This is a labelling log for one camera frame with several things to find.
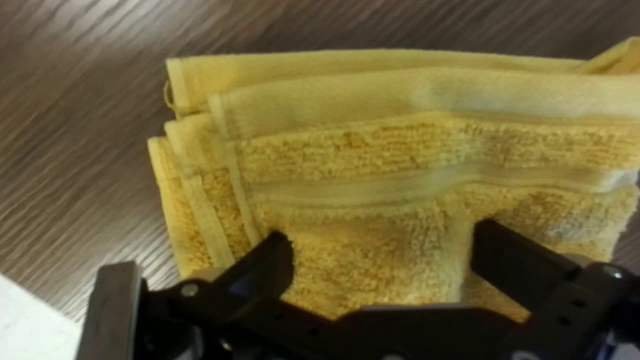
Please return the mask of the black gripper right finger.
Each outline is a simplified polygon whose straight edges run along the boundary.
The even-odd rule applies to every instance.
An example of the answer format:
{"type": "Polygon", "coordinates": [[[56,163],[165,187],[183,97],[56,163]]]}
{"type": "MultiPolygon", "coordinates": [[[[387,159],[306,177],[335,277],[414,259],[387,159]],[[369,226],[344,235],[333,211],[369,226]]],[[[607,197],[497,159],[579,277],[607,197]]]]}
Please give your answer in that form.
{"type": "Polygon", "coordinates": [[[524,307],[541,306],[579,266],[533,240],[481,220],[472,231],[472,269],[524,307]]]}

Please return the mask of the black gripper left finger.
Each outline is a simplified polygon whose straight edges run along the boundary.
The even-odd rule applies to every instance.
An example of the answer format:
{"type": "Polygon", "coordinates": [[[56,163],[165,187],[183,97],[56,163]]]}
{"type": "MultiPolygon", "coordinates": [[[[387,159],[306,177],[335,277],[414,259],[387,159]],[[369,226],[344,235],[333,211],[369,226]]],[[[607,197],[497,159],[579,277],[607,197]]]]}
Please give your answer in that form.
{"type": "Polygon", "coordinates": [[[280,297],[291,277],[291,241],[281,231],[272,231],[221,274],[221,285],[241,297],[280,297]]]}

